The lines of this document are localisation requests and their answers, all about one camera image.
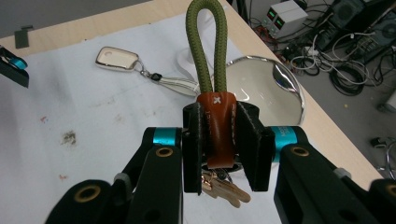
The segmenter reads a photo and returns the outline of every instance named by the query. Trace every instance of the stain on paper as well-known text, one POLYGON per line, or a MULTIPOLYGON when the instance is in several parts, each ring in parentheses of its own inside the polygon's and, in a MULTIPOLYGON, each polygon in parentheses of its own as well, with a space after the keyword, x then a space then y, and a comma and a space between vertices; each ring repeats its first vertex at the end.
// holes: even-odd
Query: stain on paper
POLYGON ((124 118, 121 114, 118 114, 118 115, 114 118, 114 120, 115 120, 117 123, 121 123, 121 124, 125 123, 125 118, 124 118))
POLYGON ((47 119, 47 116, 44 116, 43 118, 40 119, 41 122, 46 123, 47 121, 49 121, 49 119, 47 119))
POLYGON ((59 175, 59 179, 62 181, 66 180, 67 177, 68 177, 67 175, 59 175))
POLYGON ((95 105, 91 105, 91 107, 100 107, 102 105, 114 105, 115 103, 116 103, 116 99, 114 99, 114 96, 113 96, 113 97, 110 97, 110 99, 108 99, 108 100, 104 100, 104 101, 99 102, 95 105))
POLYGON ((76 133, 74 131, 64 133, 62 139, 63 140, 62 140, 61 145, 67 144, 67 145, 73 147, 76 145, 76 142, 77 142, 76 133))

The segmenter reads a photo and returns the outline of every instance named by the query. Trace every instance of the white paper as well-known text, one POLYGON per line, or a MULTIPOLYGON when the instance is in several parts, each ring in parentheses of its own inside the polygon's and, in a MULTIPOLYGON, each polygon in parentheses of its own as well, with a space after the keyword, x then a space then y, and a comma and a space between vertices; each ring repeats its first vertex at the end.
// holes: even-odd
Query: white paper
MULTIPOLYGON (((213 23, 203 34, 212 62, 214 36, 213 23)), ((152 73, 185 77, 176 63, 188 47, 185 15, 28 56, 29 89, 0 76, 0 223, 45 222, 77 183, 112 183, 147 127, 182 126, 182 108, 195 99, 137 72, 97 67, 94 61, 104 46, 139 54, 152 73)), ((229 40, 227 62, 241 56, 229 40)), ((184 223, 279 223, 275 178, 276 168, 271 190, 251 193, 243 173, 233 174, 252 197, 239 209, 223 199, 184 194, 184 223)))

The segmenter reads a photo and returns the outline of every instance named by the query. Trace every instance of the electronic equipment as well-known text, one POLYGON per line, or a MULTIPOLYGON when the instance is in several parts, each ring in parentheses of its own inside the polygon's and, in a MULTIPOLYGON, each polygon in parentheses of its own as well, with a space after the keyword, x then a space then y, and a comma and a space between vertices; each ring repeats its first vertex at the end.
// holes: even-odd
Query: electronic equipment
POLYGON ((29 74, 24 70, 27 62, 0 45, 0 75, 23 87, 29 87, 29 74))
POLYGON ((300 7, 279 13, 273 24, 268 27, 269 34, 273 38, 291 35, 302 26, 307 17, 308 14, 300 7))
MULTIPOLYGON (((267 191, 274 147, 282 146, 274 195, 282 223, 392 223, 396 181, 377 179, 368 191, 360 188, 309 144, 302 128, 264 127, 255 105, 238 102, 236 123, 243 150, 235 169, 243 167, 253 191, 267 191)), ((183 126, 147 128, 112 185, 96 179, 76 184, 46 223, 183 223, 183 190, 202 192, 207 133, 200 103, 184 107, 183 126)))
POLYGON ((384 104, 378 106, 378 110, 396 113, 396 91, 393 92, 384 104))
POLYGON ((264 19, 262 20, 263 27, 269 27, 272 25, 277 18, 277 15, 293 9, 299 8, 294 1, 287 1, 278 4, 271 5, 264 19))
POLYGON ((371 32, 375 34, 362 36, 356 45, 346 50, 346 52, 354 51, 351 55, 353 60, 367 64, 396 43, 396 13, 392 11, 388 13, 368 33, 371 32))
POLYGON ((322 16, 317 47, 327 50, 343 35, 366 33, 393 5, 394 0, 335 0, 322 16))

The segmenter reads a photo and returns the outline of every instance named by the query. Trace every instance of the power supply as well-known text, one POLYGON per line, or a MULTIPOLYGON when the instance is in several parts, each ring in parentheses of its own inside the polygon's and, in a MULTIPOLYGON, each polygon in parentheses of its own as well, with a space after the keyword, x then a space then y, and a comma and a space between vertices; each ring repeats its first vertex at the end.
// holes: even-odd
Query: power supply
POLYGON ((299 8, 297 3, 294 1, 287 1, 278 4, 271 5, 270 9, 268 10, 267 14, 262 21, 263 27, 269 27, 272 25, 277 18, 277 15, 280 13, 284 13, 293 9, 299 8))
POLYGON ((269 34, 273 38, 291 35, 302 26, 306 17, 308 17, 308 14, 300 7, 279 13, 274 22, 268 27, 269 34))

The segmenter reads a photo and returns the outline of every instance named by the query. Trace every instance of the grey floor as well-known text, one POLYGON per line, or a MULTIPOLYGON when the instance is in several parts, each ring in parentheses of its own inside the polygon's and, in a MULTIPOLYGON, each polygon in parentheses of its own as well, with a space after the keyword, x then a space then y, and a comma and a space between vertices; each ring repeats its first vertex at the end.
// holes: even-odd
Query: grey floor
MULTIPOLYGON (((145 0, 1 1, 0 37, 13 35, 14 31, 25 25, 39 29, 141 2, 145 0)), ((396 137, 396 114, 376 109, 394 92, 396 72, 388 76, 385 85, 365 88, 362 94, 354 97, 336 91, 326 73, 297 78, 373 166, 384 164, 385 150, 374 149, 370 140, 378 136, 396 137)))

